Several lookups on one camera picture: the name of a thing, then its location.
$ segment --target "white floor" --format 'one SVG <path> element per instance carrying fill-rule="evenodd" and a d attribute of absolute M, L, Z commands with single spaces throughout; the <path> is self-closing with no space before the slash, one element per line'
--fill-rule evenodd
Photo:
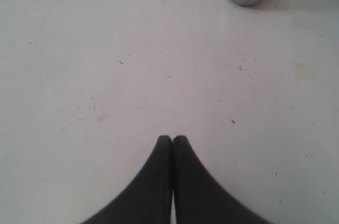
<path fill-rule="evenodd" d="M 339 223 L 339 0 L 0 0 L 0 223 L 79 223 L 161 134 L 274 223 Z"/>

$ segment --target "floor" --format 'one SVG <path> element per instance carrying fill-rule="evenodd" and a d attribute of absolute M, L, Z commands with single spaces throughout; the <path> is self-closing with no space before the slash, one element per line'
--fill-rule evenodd
<path fill-rule="evenodd" d="M 1 223 L 80 223 L 163 134 L 267 220 L 339 222 L 339 0 L 0 4 Z"/>

